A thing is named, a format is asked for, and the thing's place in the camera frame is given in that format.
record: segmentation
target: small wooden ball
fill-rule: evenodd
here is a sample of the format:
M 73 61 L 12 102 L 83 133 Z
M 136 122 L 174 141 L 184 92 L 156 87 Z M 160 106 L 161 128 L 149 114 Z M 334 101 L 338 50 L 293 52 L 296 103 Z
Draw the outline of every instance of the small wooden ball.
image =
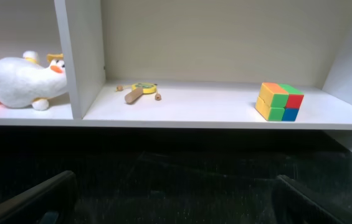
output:
M 116 86 L 116 91 L 123 91 L 123 86 L 122 85 Z
M 155 94 L 155 99 L 162 100 L 162 96 L 159 93 L 157 93 L 157 94 Z

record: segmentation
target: plush toy body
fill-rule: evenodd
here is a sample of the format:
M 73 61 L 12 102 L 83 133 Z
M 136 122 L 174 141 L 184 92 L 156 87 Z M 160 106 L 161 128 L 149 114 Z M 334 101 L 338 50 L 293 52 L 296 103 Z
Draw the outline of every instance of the plush toy body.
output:
M 65 64 L 61 58 L 53 58 L 50 66 L 43 68 L 35 63 L 37 54 L 26 57 L 30 54 L 0 59 L 0 102 L 10 108 L 32 105 L 36 110 L 46 110 L 49 98 L 67 91 Z

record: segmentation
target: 2x2 puzzle cube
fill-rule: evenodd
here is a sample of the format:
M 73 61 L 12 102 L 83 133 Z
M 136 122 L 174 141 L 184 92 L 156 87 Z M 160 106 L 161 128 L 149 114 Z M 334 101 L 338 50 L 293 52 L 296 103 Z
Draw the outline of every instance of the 2x2 puzzle cube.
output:
M 304 94 L 287 84 L 262 83 L 256 110 L 267 121 L 295 121 Z

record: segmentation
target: red square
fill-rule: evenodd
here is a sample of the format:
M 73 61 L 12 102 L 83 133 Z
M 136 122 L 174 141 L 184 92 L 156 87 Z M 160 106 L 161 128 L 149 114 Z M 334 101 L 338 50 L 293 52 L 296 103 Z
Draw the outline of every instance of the red square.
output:
M 287 105 L 285 106 L 285 108 L 299 109 L 303 101 L 303 97 L 304 95 L 289 94 Z

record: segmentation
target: blue square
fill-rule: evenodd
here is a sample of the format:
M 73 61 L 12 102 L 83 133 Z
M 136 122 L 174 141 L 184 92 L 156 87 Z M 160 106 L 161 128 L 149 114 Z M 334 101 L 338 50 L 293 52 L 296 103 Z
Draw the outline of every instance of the blue square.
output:
M 298 116 L 299 109 L 286 108 L 282 116 L 282 121 L 295 121 Z

